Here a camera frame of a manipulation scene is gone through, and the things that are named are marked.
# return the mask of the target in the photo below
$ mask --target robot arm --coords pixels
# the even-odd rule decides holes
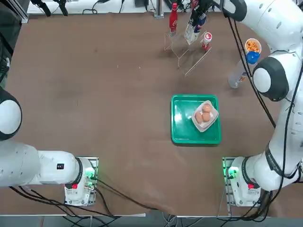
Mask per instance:
[[[64,184],[65,202],[75,206],[95,202],[98,159],[64,151],[42,151],[12,138],[22,123],[18,101],[0,87],[0,187]]]
[[[282,175],[285,122],[298,81],[303,53],[303,13],[291,0],[214,0],[229,17],[250,27],[264,39],[271,54],[253,71],[256,89],[272,101],[281,101],[274,135],[262,154],[238,157],[231,166],[231,186],[237,206],[253,206],[260,189],[272,191],[299,177],[303,157],[303,82],[289,118],[285,175]]]

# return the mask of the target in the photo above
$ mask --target table surface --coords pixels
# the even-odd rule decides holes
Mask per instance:
[[[188,15],[179,15],[178,29]],[[227,20],[210,13],[205,28],[212,51],[187,77],[163,51],[168,17],[152,14],[36,17],[22,26],[7,90],[21,103],[15,140],[37,149],[98,156],[104,181],[135,200],[175,215],[216,216],[224,188],[222,157],[263,152],[273,128],[250,84],[232,90],[228,74],[239,55]],[[258,38],[239,25],[243,41]],[[262,57],[269,54],[262,44]],[[174,94],[218,97],[222,142],[217,147],[176,146],[170,137]],[[279,104],[266,100],[276,119]],[[284,188],[273,217],[302,217],[298,185]],[[35,186],[63,201],[62,185]],[[102,189],[115,214],[147,210]],[[1,214],[62,214],[56,207],[1,188]],[[91,209],[104,211],[102,201]],[[233,209],[240,215],[247,208]],[[227,215],[226,199],[220,215]]]

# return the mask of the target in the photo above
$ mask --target red bottle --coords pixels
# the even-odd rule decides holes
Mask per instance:
[[[177,31],[177,21],[178,21],[178,13],[177,13],[178,5],[176,2],[172,4],[171,13],[169,16],[169,34],[170,36],[174,36]]]

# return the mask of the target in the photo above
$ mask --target egg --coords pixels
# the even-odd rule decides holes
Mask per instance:
[[[204,113],[202,114],[202,120],[203,120],[204,122],[210,121],[210,114],[209,114],[208,112],[204,112]]]
[[[203,122],[202,114],[200,112],[197,112],[195,114],[195,119],[197,120],[198,124],[201,124]]]
[[[211,105],[209,105],[209,104],[205,104],[205,105],[203,105],[203,107],[202,107],[202,111],[203,112],[211,112],[211,110],[212,110],[212,106]]]

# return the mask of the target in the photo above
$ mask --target wire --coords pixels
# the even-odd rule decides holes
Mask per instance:
[[[271,204],[277,198],[277,196],[281,192],[281,189],[282,189],[282,186],[283,186],[283,181],[284,181],[284,177],[285,177],[285,165],[286,165],[286,141],[287,141],[288,123],[289,123],[290,114],[292,113],[292,108],[293,108],[293,105],[294,105],[294,100],[295,100],[295,96],[296,96],[297,91],[298,91],[298,87],[299,87],[299,84],[300,84],[302,73],[303,73],[303,63],[302,63],[302,66],[301,66],[300,74],[299,74],[298,81],[297,81],[297,84],[296,84],[295,89],[294,89],[292,101],[290,103],[290,107],[289,107],[287,117],[286,117],[286,122],[285,122],[281,183],[280,183],[280,186],[279,186],[279,189],[278,189],[277,193],[275,194],[275,196],[273,197],[273,199],[270,201],[269,204]]]
[[[109,227],[109,226],[107,225],[107,223],[106,223],[105,221],[103,221],[102,219],[97,218],[97,217],[95,217],[95,216],[93,216],[93,219],[96,219],[96,220],[98,220],[99,222],[101,222],[102,224],[104,224],[105,226]]]
[[[92,14],[98,14],[98,11],[96,11],[96,10],[94,9],[95,5],[97,5],[98,3],[99,3],[99,0],[95,2],[95,4],[93,5],[93,7],[92,7],[91,9],[84,9],[84,10],[82,11],[82,15],[84,14],[85,11],[91,11]]]
[[[78,220],[77,222],[74,222],[74,221],[72,221],[72,220],[69,220],[67,217],[62,216],[62,218],[64,218],[65,220],[68,220],[69,222],[71,222],[71,223],[73,224],[71,227],[73,227],[73,226],[84,227],[84,226],[81,226],[81,225],[78,224],[78,223],[79,223],[80,221],[82,221],[83,219],[80,219],[80,220]]]
[[[33,5],[36,6],[43,14],[45,14],[45,12],[39,6],[37,6],[36,4],[33,4]]]
[[[27,199],[29,199],[29,200],[37,201],[37,202],[44,203],[44,204],[48,204],[48,205],[53,205],[53,203],[50,203],[50,202],[48,202],[48,201],[44,201],[44,200],[41,200],[41,199],[39,200],[39,199],[32,198],[32,197],[30,197],[30,196],[27,196],[27,195],[21,193],[20,191],[18,191],[18,190],[17,190],[16,188],[14,188],[14,187],[9,187],[9,188],[12,189],[12,190],[13,190],[14,192],[16,192],[17,194],[19,194],[19,195],[21,195],[22,197],[27,198]],[[111,216],[109,216],[109,215],[107,215],[107,214],[104,214],[104,213],[101,213],[101,212],[98,212],[98,211],[95,211],[95,210],[90,210],[90,209],[86,209],[86,208],[83,208],[83,207],[73,206],[73,205],[70,205],[70,204],[63,204],[63,203],[60,203],[60,202],[58,202],[58,201],[54,201],[54,202],[56,202],[57,205],[59,205],[59,206],[73,207],[73,208],[77,208],[77,209],[80,209],[80,210],[85,210],[85,211],[89,211],[89,212],[92,212],[92,213],[96,213],[96,214],[99,214],[99,215],[104,215],[104,216],[107,216],[107,217],[109,217],[109,218],[113,218],[113,217],[111,217]]]
[[[156,8],[155,8],[155,6],[153,5],[152,0],[151,0],[151,5],[152,5],[152,7],[153,7],[153,10],[156,11]]]
[[[49,199],[45,198],[44,196],[40,195],[39,193],[37,193],[37,192],[34,191],[34,190],[33,190],[33,193],[37,194],[38,196],[35,196],[35,195],[33,195],[33,194],[28,193],[27,191],[24,190],[24,188],[23,188],[22,186],[19,186],[19,188],[20,188],[21,191],[23,191],[23,192],[24,192],[26,195],[28,195],[28,196],[31,196],[31,197],[37,198],[37,199],[41,199],[41,198],[42,198],[42,199],[44,199],[44,200],[49,201],[50,203],[52,203],[52,205],[54,205],[54,206],[56,206],[57,208],[59,208],[60,210],[62,210],[65,214],[67,214],[67,215],[70,216],[70,217],[82,218],[82,217],[76,215],[69,207],[66,207],[66,208],[67,208],[74,216],[72,216],[72,215],[70,215],[69,213],[67,213],[67,212],[66,212],[64,209],[62,209],[59,205],[53,203],[53,202],[56,202],[56,203],[59,204],[58,201],[49,200]]]
[[[233,29],[233,27],[232,27],[231,19],[230,19],[229,17],[227,17],[227,19],[228,19],[229,25],[230,25],[231,30],[232,30],[233,37],[234,37],[235,42],[236,42],[236,45],[237,45],[237,48],[238,48],[238,51],[239,51],[239,55],[240,55],[240,58],[241,58],[241,61],[242,61],[242,64],[243,64],[243,67],[244,67],[244,69],[245,69],[245,72],[248,74],[248,78],[249,78],[249,81],[250,81],[250,85],[251,85],[251,87],[252,87],[252,89],[253,89],[255,95],[257,96],[257,98],[258,98],[258,100],[259,100],[261,106],[263,107],[263,109],[264,109],[266,115],[268,116],[268,118],[269,118],[271,124],[272,124],[273,127],[275,128],[275,127],[276,127],[276,123],[275,123],[274,119],[272,118],[272,116],[271,116],[271,114],[270,114],[268,108],[266,107],[266,105],[265,105],[265,103],[264,103],[264,100],[262,99],[260,93],[256,90],[256,88],[255,88],[255,86],[254,86],[254,84],[253,84],[253,82],[252,82],[252,80],[251,80],[252,74],[251,74],[251,71],[250,71],[250,68],[249,68],[249,65],[248,65],[248,62],[247,62],[246,57],[245,57],[245,61],[246,61],[248,70],[247,70],[247,68],[246,68],[246,66],[245,66],[245,63],[244,63],[244,60],[243,60],[243,56],[242,56],[242,53],[241,53],[241,50],[240,50],[240,46],[239,46],[239,43],[238,43],[238,40],[237,40],[235,31],[234,31],[234,29]],[[239,35],[238,27],[237,27],[237,24],[236,24],[236,21],[235,21],[235,20],[234,20],[234,24],[235,24],[236,32],[237,32],[237,35],[238,35],[238,39],[239,39],[240,44],[241,44],[241,47],[242,47],[242,51],[245,52],[244,47],[243,47],[242,40],[241,40],[240,35]]]
[[[186,4],[185,9],[184,9],[185,13],[186,13],[186,10],[188,10],[190,8],[190,3],[191,3],[191,1],[188,4]]]
[[[184,5],[183,5],[183,2],[184,2],[184,1],[185,1],[185,0],[182,0],[181,3],[180,3],[179,1],[177,1],[177,4],[178,4],[177,10],[178,10],[178,9],[184,10]]]
[[[171,224],[174,220],[176,220],[176,223],[175,223],[174,225],[172,225],[172,226],[175,226],[175,227],[176,227],[176,226],[178,225],[179,219],[178,219],[177,216],[169,214],[168,219],[166,219],[163,212],[162,212],[162,216],[163,216],[164,220],[166,221],[166,224],[165,224],[164,227],[167,227],[167,226],[170,227],[170,224]]]
[[[199,221],[203,220],[204,218],[199,218],[198,220],[196,220],[195,222],[193,222],[192,224],[186,226],[186,227],[192,227],[193,225],[197,224]]]
[[[120,7],[120,10],[119,10],[119,13],[121,13],[123,3],[124,3],[124,0],[121,1],[121,7]]]
[[[58,9],[58,8],[59,8],[59,6],[57,7],[57,9]],[[57,11],[57,9],[55,9],[55,11],[51,13],[51,15],[54,14],[54,13]]]
[[[109,224],[112,223],[113,221],[116,221],[116,220],[119,219],[119,218],[121,218],[121,216],[120,216],[120,217],[117,217],[116,219],[114,219],[114,220],[112,220],[112,221],[110,221],[110,222],[107,222],[107,223],[105,223],[104,225],[99,226],[99,227],[107,226],[107,225],[109,225]]]
[[[58,205],[54,204],[51,200],[49,200],[49,199],[47,199],[46,197],[40,195],[39,193],[35,192],[37,195],[39,195],[39,196],[35,196],[35,195],[32,195],[32,194],[28,193],[27,191],[25,191],[21,186],[19,186],[19,188],[20,188],[25,194],[28,194],[28,195],[30,195],[30,196],[32,196],[32,197],[34,197],[34,198],[41,198],[41,199],[44,199],[44,200],[48,200],[50,203],[52,203],[54,206],[56,206],[57,208],[59,208],[60,210],[62,210],[65,214],[67,214],[67,215],[70,216],[70,217],[77,217],[77,218],[80,218],[80,220],[78,220],[77,222],[73,222],[73,221],[69,220],[68,218],[62,216],[62,218],[68,220],[69,222],[71,222],[71,223],[73,224],[71,227],[73,227],[73,226],[83,227],[83,226],[81,226],[81,225],[78,225],[78,223],[79,223],[81,220],[83,220],[83,219],[88,219],[88,218],[89,218],[89,217],[80,217],[80,216],[76,215],[75,213],[73,213],[73,211],[72,211],[70,208],[68,208],[68,209],[75,215],[75,216],[72,216],[72,215],[70,215],[69,213],[67,213],[65,210],[63,210],[61,207],[59,207]]]
[[[244,215],[242,215],[241,217],[230,217],[229,219],[227,219],[227,220],[225,220],[225,219],[220,219],[220,218],[217,218],[218,220],[221,220],[221,221],[225,221],[224,223],[223,223],[223,225],[225,225],[227,222],[229,222],[229,221],[239,221],[239,220],[243,220],[243,221],[255,221],[255,222],[261,222],[261,221],[263,221],[263,220],[265,220],[265,218],[266,218],[266,216],[267,216],[267,213],[268,213],[268,210],[267,210],[267,212],[266,212],[266,215],[265,215],[265,217],[261,220],[261,221],[256,221],[255,219],[256,218],[258,218],[258,217],[260,217],[261,215],[262,215],[262,213],[263,213],[263,210],[260,210],[261,209],[261,205],[258,207],[258,210],[254,213],[254,214],[252,214],[252,215],[250,215],[250,216],[247,216],[246,217],[246,215],[248,215],[248,213],[250,213],[250,211],[259,203],[259,202],[262,202],[262,201],[264,201],[265,200],[265,197],[266,197],[266,195],[267,195],[267,193],[268,192],[266,192],[266,193],[264,193],[263,194],[263,196],[262,196],[262,198],[259,198],[258,199],[258,201],[244,214]]]
[[[135,203],[135,204],[137,204],[137,205],[139,205],[139,206],[141,206],[141,207],[143,207],[143,208],[150,209],[150,210],[158,210],[158,209],[156,209],[156,208],[146,206],[146,205],[144,205],[144,204],[142,204],[142,203],[139,203],[139,202],[136,201],[136,200],[133,200],[133,199],[130,198],[129,196],[127,196],[127,195],[125,195],[125,194],[119,192],[118,190],[116,190],[115,188],[113,188],[112,186],[108,185],[107,183],[101,181],[101,180],[98,179],[98,178],[91,177],[91,179],[92,179],[92,180],[97,180],[97,181],[99,181],[100,183],[104,184],[106,187],[110,188],[111,190],[113,190],[113,191],[115,191],[116,193],[120,194],[120,195],[123,196],[124,198],[126,198],[126,199],[132,201],[133,203]]]
[[[103,194],[100,192],[100,190],[99,190],[98,188],[95,188],[95,190],[96,190],[96,192],[98,192],[98,194],[101,196],[101,199],[102,199],[102,201],[103,201],[103,205],[104,205],[104,207],[105,207],[107,213],[108,213],[110,216],[113,217],[114,215],[109,211],[109,208],[108,208],[108,206],[107,206],[107,203],[106,203],[106,201],[105,201],[105,198],[104,198]]]
[[[232,219],[232,217],[230,217],[228,220],[226,220],[220,227],[223,227],[227,222],[229,222]]]

